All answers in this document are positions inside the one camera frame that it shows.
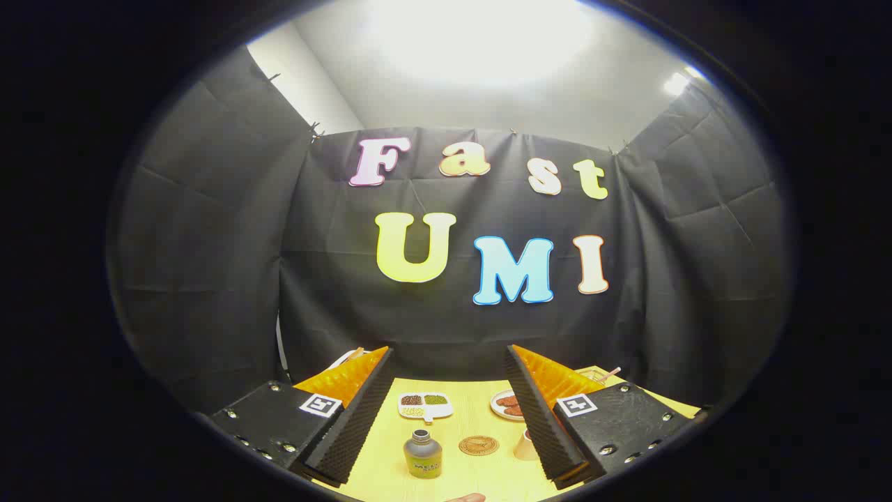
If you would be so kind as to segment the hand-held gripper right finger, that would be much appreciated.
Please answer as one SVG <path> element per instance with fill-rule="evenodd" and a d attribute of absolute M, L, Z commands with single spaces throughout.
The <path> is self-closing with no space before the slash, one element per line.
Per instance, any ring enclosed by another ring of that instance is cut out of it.
<path fill-rule="evenodd" d="M 505 353 L 515 394 L 544 474 L 558 489 L 594 482 L 653 457 L 694 426 L 637 385 L 606 385 L 517 345 Z"/>

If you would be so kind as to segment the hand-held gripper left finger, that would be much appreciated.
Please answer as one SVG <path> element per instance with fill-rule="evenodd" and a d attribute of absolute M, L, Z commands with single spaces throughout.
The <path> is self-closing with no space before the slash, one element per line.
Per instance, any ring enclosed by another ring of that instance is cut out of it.
<path fill-rule="evenodd" d="M 265 463 L 338 488 L 390 391 L 392 353 L 380 347 L 292 386 L 269 381 L 209 423 Z"/>

